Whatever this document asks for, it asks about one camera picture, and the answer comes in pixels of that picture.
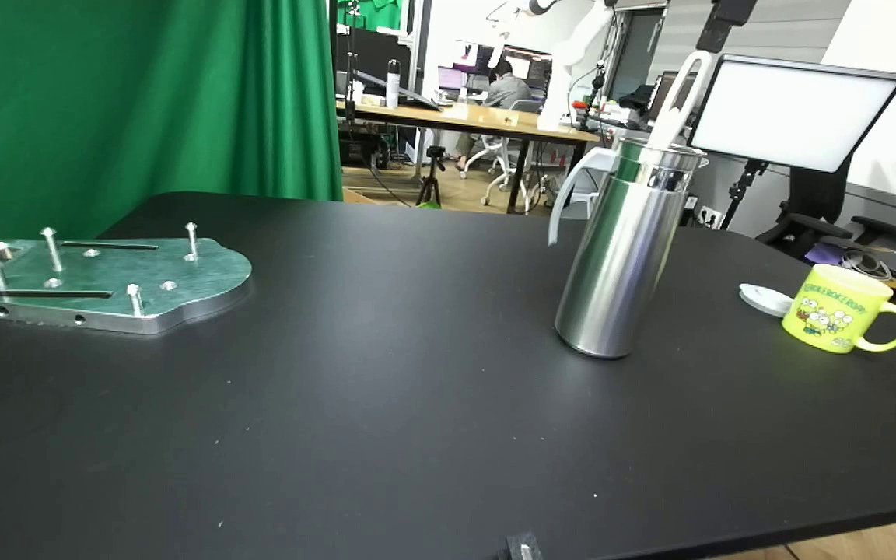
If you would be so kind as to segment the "white bottle brush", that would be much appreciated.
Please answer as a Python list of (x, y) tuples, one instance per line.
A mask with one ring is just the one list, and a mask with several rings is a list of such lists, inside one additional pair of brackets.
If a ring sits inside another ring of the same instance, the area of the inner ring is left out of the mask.
[(714, 67), (714, 55), (710, 49), (693, 49), (680, 62), (680, 67), (677, 67), (677, 75), (675, 75), (675, 82), (664, 100), (664, 110), (660, 110), (660, 115), (646, 133), (646, 149), (667, 149), (680, 133), (680, 127), (692, 119), (713, 67)]

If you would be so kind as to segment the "stainless steel bottle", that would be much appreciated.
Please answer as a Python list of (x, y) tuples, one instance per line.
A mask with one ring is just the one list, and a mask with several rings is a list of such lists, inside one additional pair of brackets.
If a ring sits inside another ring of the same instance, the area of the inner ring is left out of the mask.
[(707, 166), (702, 149), (643, 149), (634, 140), (587, 149), (560, 182), (546, 219), (546, 241), (560, 238), (563, 202), (587, 171), (605, 173), (605, 187), (587, 198), (587, 225), (578, 238), (555, 332), (591, 356), (625, 356), (643, 327), (680, 220), (692, 176)]

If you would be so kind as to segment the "wooden background desk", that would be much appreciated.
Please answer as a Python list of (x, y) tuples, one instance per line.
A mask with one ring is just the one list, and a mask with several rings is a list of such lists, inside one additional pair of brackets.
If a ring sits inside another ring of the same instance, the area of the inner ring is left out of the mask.
[(518, 179), (525, 171), (530, 147), (533, 144), (567, 144), (567, 147), (591, 147), (598, 133), (567, 127), (567, 125), (543, 125), (536, 112), (516, 110), (487, 110), (473, 103), (455, 103), (447, 110), (416, 110), (398, 104), (387, 110), (378, 103), (336, 103), (341, 119), (364, 119), (364, 122), (387, 122), (387, 125), (406, 125), (406, 127), (436, 127), (436, 131), (464, 131), (464, 133), (490, 133), (510, 136), (518, 144), (516, 173), (507, 182), (507, 211), (516, 211), (530, 202)]

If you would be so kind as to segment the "white round lid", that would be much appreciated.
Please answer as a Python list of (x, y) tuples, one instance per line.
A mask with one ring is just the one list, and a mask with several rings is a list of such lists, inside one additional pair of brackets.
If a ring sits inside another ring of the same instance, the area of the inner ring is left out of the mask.
[(750, 305), (753, 311), (768, 315), (768, 317), (785, 317), (792, 305), (790, 294), (785, 294), (772, 285), (760, 285), (760, 284), (739, 284), (738, 294), (744, 305)]

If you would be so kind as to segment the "green metal plate with bolts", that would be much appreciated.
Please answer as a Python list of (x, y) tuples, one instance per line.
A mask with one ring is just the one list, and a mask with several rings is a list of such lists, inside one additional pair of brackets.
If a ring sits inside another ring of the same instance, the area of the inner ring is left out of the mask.
[(186, 225), (183, 237), (0, 238), (0, 321), (155, 338), (232, 308), (252, 261)]

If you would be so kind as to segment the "white computer monitor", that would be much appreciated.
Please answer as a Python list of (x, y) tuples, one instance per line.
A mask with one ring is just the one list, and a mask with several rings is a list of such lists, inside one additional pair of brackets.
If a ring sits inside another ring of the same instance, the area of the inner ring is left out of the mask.
[(896, 72), (726, 55), (692, 144), (768, 166), (836, 171), (896, 97)]

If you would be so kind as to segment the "black monitor stand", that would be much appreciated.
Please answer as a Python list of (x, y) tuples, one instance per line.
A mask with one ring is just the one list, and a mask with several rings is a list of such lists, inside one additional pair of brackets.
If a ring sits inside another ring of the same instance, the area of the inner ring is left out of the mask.
[(760, 241), (807, 261), (814, 250), (847, 256), (889, 256), (896, 250), (896, 225), (854, 215), (854, 229), (836, 225), (847, 198), (847, 173), (836, 171), (790, 171), (790, 197), (780, 202), (779, 220), (760, 232)]

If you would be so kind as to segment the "yellow green plastic mug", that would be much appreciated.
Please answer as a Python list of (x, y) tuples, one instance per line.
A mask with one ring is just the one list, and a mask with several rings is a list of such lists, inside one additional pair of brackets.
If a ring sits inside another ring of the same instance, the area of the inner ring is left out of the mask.
[(780, 317), (780, 328), (797, 342), (832, 355), (884, 355), (896, 347), (896, 336), (885, 342), (868, 338), (868, 328), (881, 315), (896, 317), (894, 290), (885, 284), (849, 267), (813, 265)]

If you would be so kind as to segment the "green screen curtain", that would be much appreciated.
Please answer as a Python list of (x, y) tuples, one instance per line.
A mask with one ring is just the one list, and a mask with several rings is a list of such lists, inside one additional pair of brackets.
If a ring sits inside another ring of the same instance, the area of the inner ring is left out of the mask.
[(155, 193), (339, 198), (319, 0), (0, 0), (0, 238)]

